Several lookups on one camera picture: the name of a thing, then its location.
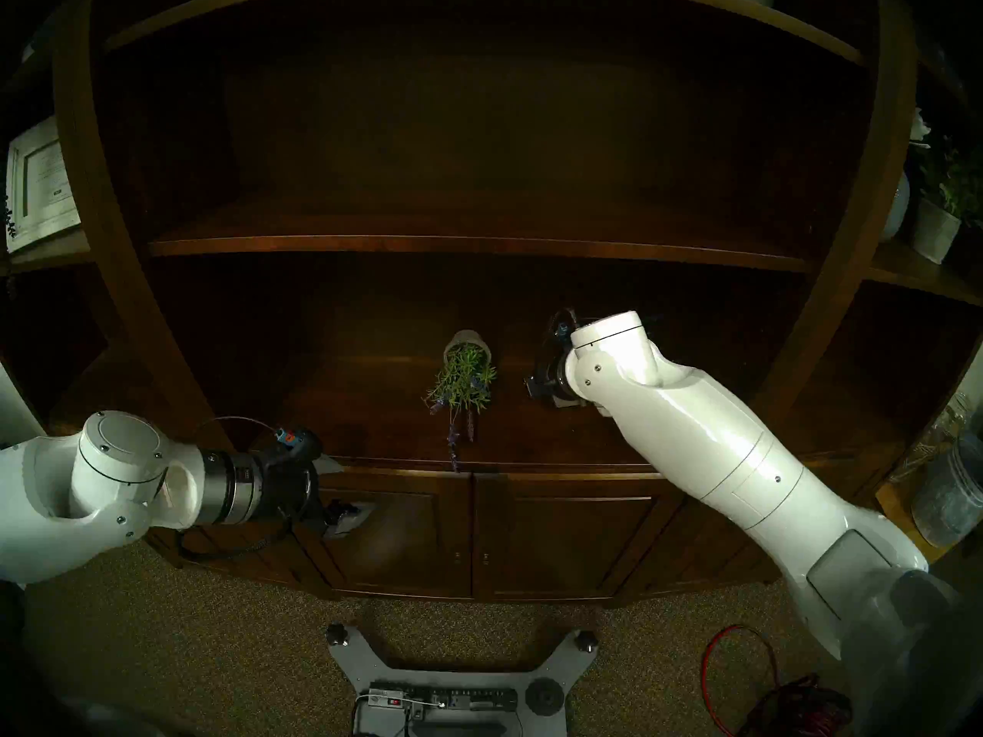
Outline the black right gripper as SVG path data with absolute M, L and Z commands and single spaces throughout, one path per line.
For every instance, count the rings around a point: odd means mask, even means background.
M 530 398 L 558 409 L 585 406 L 585 400 L 575 394 L 567 380 L 565 360 L 534 367 L 533 373 L 525 377 L 525 387 Z

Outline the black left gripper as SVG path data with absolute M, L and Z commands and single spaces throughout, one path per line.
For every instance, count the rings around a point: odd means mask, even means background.
M 296 523 L 322 539 L 345 539 L 376 510 L 372 501 L 331 500 L 327 513 L 318 494 L 318 474 L 340 474 L 344 466 L 321 455 L 319 438 L 302 426 L 278 428 L 275 442 L 258 450 L 261 493 L 258 521 L 280 520 L 279 528 L 263 542 L 280 542 Z

